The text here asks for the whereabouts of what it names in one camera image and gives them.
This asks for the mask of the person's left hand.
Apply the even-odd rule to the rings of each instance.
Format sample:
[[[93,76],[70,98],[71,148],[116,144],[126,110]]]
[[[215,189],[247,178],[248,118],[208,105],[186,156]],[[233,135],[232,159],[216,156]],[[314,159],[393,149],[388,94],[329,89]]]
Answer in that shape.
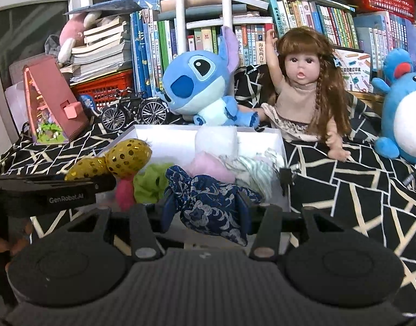
[[[16,219],[6,226],[0,220],[0,253],[9,252],[13,257],[30,245],[33,225],[30,219]]]

